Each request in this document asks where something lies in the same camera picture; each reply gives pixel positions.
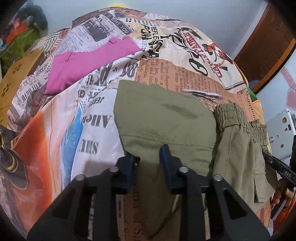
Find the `person's right hand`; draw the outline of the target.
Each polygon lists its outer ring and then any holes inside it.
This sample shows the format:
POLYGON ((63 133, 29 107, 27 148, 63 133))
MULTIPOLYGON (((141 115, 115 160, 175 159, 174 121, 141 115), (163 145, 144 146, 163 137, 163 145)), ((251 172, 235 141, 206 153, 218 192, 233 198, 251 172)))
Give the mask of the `person's right hand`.
POLYGON ((290 207, 295 191, 286 188, 286 184, 287 184, 287 182, 285 179, 279 180, 278 188, 276 189, 276 191, 273 195, 273 198, 271 200, 271 206, 275 206, 276 204, 279 204, 281 196, 285 193, 286 198, 287 198, 287 202, 285 204, 285 207, 290 207))

